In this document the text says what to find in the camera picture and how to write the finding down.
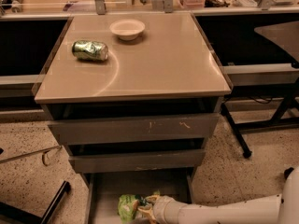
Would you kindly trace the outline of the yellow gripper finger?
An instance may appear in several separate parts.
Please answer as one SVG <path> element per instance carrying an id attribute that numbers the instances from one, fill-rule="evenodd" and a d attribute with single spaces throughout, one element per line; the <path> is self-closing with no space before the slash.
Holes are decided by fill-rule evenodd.
<path id="1" fill-rule="evenodd" d="M 139 206 L 137 210 L 149 220 L 150 224 L 157 224 L 156 218 L 153 215 L 153 210 L 151 206 Z"/>
<path id="2" fill-rule="evenodd" d="M 146 197 L 148 203 L 156 203 L 161 198 L 160 195 L 150 195 Z"/>

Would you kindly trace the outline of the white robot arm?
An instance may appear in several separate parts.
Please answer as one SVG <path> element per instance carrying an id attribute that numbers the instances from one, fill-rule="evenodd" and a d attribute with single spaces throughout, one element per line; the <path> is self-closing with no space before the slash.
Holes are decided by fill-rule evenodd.
<path id="1" fill-rule="evenodd" d="M 181 203 L 158 196 L 138 211 L 151 224 L 299 224 L 299 167 L 284 172 L 281 194 L 219 206 Z"/>

